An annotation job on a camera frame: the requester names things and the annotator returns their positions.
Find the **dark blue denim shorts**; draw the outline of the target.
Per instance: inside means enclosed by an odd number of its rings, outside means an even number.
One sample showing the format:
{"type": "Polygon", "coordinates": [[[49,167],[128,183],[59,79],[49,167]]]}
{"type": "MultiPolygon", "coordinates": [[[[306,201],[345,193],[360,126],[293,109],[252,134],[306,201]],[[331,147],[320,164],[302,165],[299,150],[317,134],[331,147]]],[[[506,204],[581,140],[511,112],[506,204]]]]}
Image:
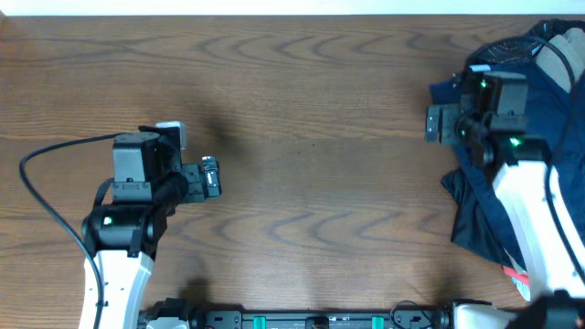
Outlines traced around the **dark blue denim shorts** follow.
{"type": "Polygon", "coordinates": [[[512,223],[492,184],[503,166],[536,161],[531,183],[559,186],[584,232],[584,82],[563,90],[535,64],[467,69],[430,87],[426,137],[452,146],[459,169],[441,181],[458,205],[451,241],[476,255],[523,265],[512,223]]]}

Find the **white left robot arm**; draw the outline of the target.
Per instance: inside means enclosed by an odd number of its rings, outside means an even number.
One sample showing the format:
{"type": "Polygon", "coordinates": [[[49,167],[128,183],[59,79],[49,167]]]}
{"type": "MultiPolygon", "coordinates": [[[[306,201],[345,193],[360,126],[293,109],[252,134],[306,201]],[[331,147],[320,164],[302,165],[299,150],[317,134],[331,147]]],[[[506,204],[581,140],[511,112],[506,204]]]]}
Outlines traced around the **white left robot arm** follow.
{"type": "Polygon", "coordinates": [[[221,195],[219,162],[172,164],[163,173],[146,172],[138,160],[114,162],[112,202],[97,198],[82,233],[90,252],[85,261],[81,328],[134,328],[157,245],[167,218],[180,204],[202,203],[221,195]]]}

